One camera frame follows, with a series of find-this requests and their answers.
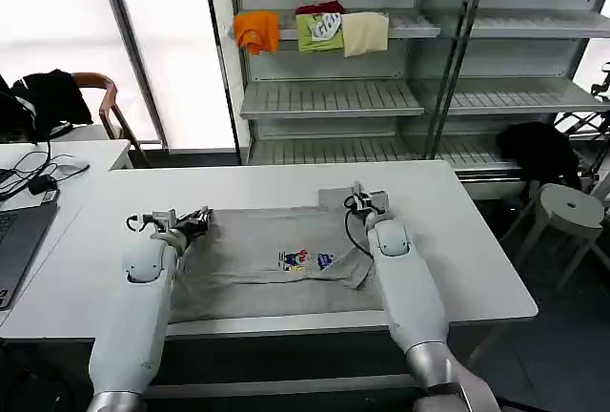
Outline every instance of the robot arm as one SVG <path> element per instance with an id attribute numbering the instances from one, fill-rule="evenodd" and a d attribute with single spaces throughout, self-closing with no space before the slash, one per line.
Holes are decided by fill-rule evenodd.
<path id="1" fill-rule="evenodd" d="M 139 219 L 140 231 L 151 223 L 155 232 L 141 235 L 123 261 L 123 281 L 91 352 L 94 396 L 88 412 L 140 410 L 141 395 L 161 362 L 178 260 L 193 237 L 205 234 L 210 212 L 204 207 L 180 220 L 174 211 Z"/>
<path id="2" fill-rule="evenodd" d="M 449 350 L 449 324 L 428 265 L 404 224 L 387 212 L 387 196 L 382 209 L 375 204 L 367 208 L 368 195 L 358 200 L 355 193 L 355 200 L 360 212 L 368 213 L 367 237 L 390 333 L 406 355 L 416 381 L 433 394 L 458 394 L 472 412 L 499 412 L 487 383 Z"/>

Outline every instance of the laptop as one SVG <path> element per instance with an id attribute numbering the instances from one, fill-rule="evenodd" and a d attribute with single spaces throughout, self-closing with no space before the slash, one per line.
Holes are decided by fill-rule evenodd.
<path id="1" fill-rule="evenodd" d="M 0 212 L 0 310 L 10 308 L 56 213 L 55 201 Z"/>

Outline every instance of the shelf rack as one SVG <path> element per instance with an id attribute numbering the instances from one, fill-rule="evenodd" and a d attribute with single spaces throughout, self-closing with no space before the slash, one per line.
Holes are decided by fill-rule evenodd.
<path id="1" fill-rule="evenodd" d="M 421 103 L 435 106 L 438 81 L 413 83 Z M 604 112 L 607 105 L 567 78 L 460 78 L 450 115 Z"/>
<path id="2" fill-rule="evenodd" d="M 425 136 L 404 139 L 414 155 L 423 152 Z M 492 134 L 444 135 L 440 138 L 437 158 L 447 161 L 456 171 L 510 171 L 519 166 L 499 155 Z"/>
<path id="3" fill-rule="evenodd" d="M 246 88 L 246 119 L 419 115 L 402 80 L 254 82 Z"/>
<path id="4" fill-rule="evenodd" d="M 409 10 L 380 10 L 390 17 L 389 38 L 435 38 L 440 34 L 440 27 L 432 24 L 420 14 Z M 296 18 L 293 10 L 278 11 L 279 38 L 296 40 Z"/>
<path id="5" fill-rule="evenodd" d="M 449 37 L 456 17 L 436 15 L 431 21 Z M 470 38 L 609 38 L 610 19 L 589 10 L 479 9 Z"/>
<path id="6" fill-rule="evenodd" d="M 256 141 L 249 165 L 336 164 L 417 159 L 397 136 Z"/>

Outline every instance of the beige cloth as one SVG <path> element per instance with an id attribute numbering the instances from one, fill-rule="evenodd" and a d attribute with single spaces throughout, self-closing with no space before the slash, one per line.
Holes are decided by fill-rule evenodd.
<path id="1" fill-rule="evenodd" d="M 373 11 L 341 15 L 345 57 L 388 50 L 390 19 Z"/>

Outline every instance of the black bag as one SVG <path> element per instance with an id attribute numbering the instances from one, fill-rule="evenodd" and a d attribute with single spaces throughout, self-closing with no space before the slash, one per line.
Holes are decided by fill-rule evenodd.
<path id="1" fill-rule="evenodd" d="M 570 139 L 551 124 L 538 121 L 509 126 L 496 140 L 504 158 L 515 159 L 529 183 L 564 184 L 580 191 L 579 157 L 572 149 Z"/>

